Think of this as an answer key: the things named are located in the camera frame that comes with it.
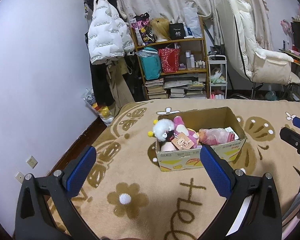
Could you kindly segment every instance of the wall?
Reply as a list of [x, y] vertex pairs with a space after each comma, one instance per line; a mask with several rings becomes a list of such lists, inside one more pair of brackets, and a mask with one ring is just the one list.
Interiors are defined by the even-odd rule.
[[83, 0], [0, 1], [0, 223], [10, 235], [15, 175], [47, 175], [96, 118], [81, 99], [91, 87], [87, 31]]
[[[281, 20], [286, 19], [291, 20], [291, 17], [295, 17], [298, 11], [298, 1], [297, 0], [265, 0], [267, 7], [269, 8], [268, 18], [272, 34], [272, 40], [274, 45], [274, 51], [282, 49], [283, 40], [287, 40], [287, 36], [284, 34], [282, 27], [280, 25]], [[252, 88], [252, 83], [250, 81], [241, 77], [232, 67], [228, 64], [229, 74], [234, 86], [234, 89], [240, 90], [250, 90]], [[277, 84], [264, 84], [262, 90], [280, 90], [281, 86]]]

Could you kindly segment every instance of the white cart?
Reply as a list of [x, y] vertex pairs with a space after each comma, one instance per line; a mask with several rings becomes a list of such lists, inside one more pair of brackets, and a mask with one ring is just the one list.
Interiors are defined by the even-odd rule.
[[[222, 60], [213, 60], [213, 58], [222, 58]], [[227, 98], [227, 87], [228, 87], [228, 70], [227, 70], [227, 58], [224, 55], [210, 55], [208, 59], [209, 63], [209, 87], [210, 87], [210, 95], [211, 95], [211, 88], [212, 87], [220, 87], [221, 90], [226, 90], [225, 92], [225, 99]], [[211, 82], [211, 65], [220, 65], [222, 75], [226, 79], [226, 83], [222, 84], [213, 84]]]

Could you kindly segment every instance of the mannequin head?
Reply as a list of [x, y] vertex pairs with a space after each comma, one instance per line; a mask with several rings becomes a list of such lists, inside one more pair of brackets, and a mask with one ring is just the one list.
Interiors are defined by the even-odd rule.
[[169, 24], [169, 20], [165, 18], [154, 18], [151, 20], [150, 26], [157, 38], [157, 42], [171, 40], [169, 36]]

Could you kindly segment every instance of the bear tag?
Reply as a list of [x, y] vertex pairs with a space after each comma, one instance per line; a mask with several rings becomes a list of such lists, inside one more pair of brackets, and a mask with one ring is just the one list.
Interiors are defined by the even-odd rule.
[[194, 142], [190, 140], [189, 137], [186, 136], [183, 132], [175, 135], [175, 138], [171, 142], [179, 150], [188, 150], [194, 145]]

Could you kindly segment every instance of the bed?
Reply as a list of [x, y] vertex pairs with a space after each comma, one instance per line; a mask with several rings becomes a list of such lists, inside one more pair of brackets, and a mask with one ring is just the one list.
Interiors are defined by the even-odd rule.
[[[282, 141], [280, 129], [293, 127], [300, 103], [257, 100], [155, 99], [130, 103], [94, 142], [98, 157], [74, 206], [100, 237], [121, 239], [197, 239], [222, 207], [204, 168], [160, 171], [147, 132], [159, 114], [228, 106], [247, 141], [234, 169], [275, 180], [282, 213], [300, 191], [300, 156]], [[53, 202], [48, 202], [59, 228], [66, 231]]]

